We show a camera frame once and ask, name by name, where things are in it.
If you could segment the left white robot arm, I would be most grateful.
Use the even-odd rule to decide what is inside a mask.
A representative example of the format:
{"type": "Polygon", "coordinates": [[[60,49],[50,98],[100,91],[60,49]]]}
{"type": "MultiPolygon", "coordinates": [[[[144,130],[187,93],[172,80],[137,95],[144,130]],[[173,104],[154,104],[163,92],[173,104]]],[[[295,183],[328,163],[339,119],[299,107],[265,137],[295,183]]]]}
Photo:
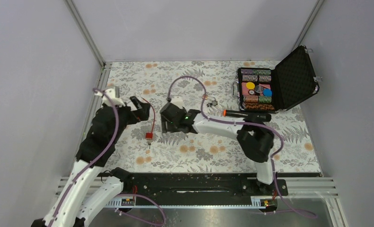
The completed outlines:
{"type": "Polygon", "coordinates": [[[92,125],[81,142],[70,177],[52,209],[44,218],[33,221],[33,227],[88,227],[97,214],[117,194],[128,194],[133,188],[129,173],[114,174],[86,198],[92,182],[101,173],[115,144],[128,125],[149,119],[150,104],[132,96],[129,106],[103,104],[92,119],[92,125]]]}

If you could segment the red padlock with keys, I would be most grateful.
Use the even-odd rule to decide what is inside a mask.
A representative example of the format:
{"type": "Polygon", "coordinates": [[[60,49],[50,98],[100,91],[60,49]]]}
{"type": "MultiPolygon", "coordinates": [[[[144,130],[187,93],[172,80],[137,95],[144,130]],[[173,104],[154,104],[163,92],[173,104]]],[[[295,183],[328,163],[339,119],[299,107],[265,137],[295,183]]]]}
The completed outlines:
{"type": "Polygon", "coordinates": [[[151,130],[150,132],[147,132],[146,133],[146,140],[148,142],[148,147],[150,148],[151,147],[151,143],[153,141],[153,137],[154,137],[154,128],[155,128],[155,123],[156,123],[156,111],[153,107],[153,105],[148,101],[146,100],[145,98],[142,98],[146,103],[148,103],[153,111],[153,122],[152,122],[152,127],[151,127],[151,130]]]}

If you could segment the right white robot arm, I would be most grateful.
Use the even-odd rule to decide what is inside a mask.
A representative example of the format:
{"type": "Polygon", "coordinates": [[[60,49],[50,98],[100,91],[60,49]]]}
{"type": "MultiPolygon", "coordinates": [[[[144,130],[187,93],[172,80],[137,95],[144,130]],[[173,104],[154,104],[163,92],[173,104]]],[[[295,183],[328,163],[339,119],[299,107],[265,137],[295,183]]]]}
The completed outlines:
{"type": "Polygon", "coordinates": [[[163,133],[213,134],[236,140],[245,156],[254,162],[259,192],[269,195],[276,189],[270,161],[274,132],[256,117],[216,117],[200,110],[186,111],[172,103],[160,110],[160,116],[163,133]]]}

